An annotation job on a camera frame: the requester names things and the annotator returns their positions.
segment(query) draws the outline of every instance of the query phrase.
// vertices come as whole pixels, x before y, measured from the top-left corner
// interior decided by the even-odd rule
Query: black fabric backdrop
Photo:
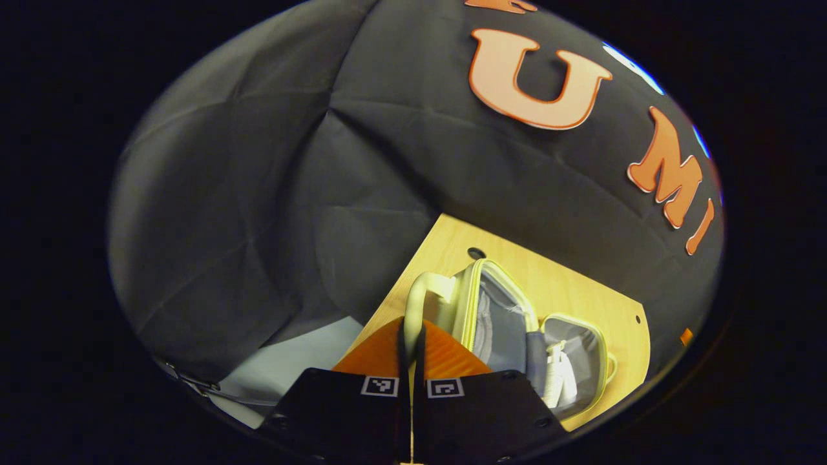
[[[560,49],[613,78],[577,128],[504,117],[468,83],[481,27],[541,44],[519,74],[535,98],[560,93]],[[650,106],[704,174],[677,231],[626,177],[652,141]],[[715,220],[688,256],[708,198]],[[655,376],[709,307],[719,198],[686,115],[571,23],[459,1],[314,0],[166,90],[123,152],[108,246],[141,340],[220,381],[262,344],[347,315],[366,323],[445,212],[641,302]]]
[[[729,325],[715,350],[705,358],[715,337],[699,334],[699,345],[650,395],[554,458],[823,462],[816,361],[824,345],[815,320],[824,301],[824,221],[816,188],[827,171],[816,112],[824,91],[813,74],[824,55],[817,7],[551,6],[636,59],[694,118],[720,168],[729,220],[711,314]],[[4,31],[25,32],[8,42],[6,123],[20,143],[3,158],[13,317],[5,463],[287,460],[217,422],[150,362],[112,290],[104,237],[113,154],[135,122],[192,63],[285,7],[4,8]]]

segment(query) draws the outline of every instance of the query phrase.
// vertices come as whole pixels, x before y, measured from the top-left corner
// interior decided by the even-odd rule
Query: handle
[[[405,320],[403,323],[405,355],[408,358],[409,365],[414,361],[413,349],[416,345],[416,339],[419,337],[419,332],[422,331],[425,294],[431,291],[439,296],[442,300],[441,303],[446,303],[451,300],[457,278],[426,272],[419,275],[413,282],[408,293],[408,301],[405,303]]]
[[[618,359],[614,356],[612,352],[607,352],[606,356],[609,360],[612,361],[612,374],[606,377],[606,384],[609,384],[614,379],[614,375],[618,373]]]

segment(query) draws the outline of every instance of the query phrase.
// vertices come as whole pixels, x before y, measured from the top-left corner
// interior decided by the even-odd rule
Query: wooden board
[[[378,328],[404,315],[410,286],[421,273],[433,271],[453,276],[469,266],[474,261],[468,255],[470,247],[481,249],[514,278],[540,319],[552,313],[584,319],[600,328],[609,351],[617,357],[618,373],[607,385],[600,402],[590,411],[562,422],[564,428],[572,431],[582,426],[643,383],[649,366],[649,329],[640,303],[544,256],[445,214],[434,224],[351,349]]]

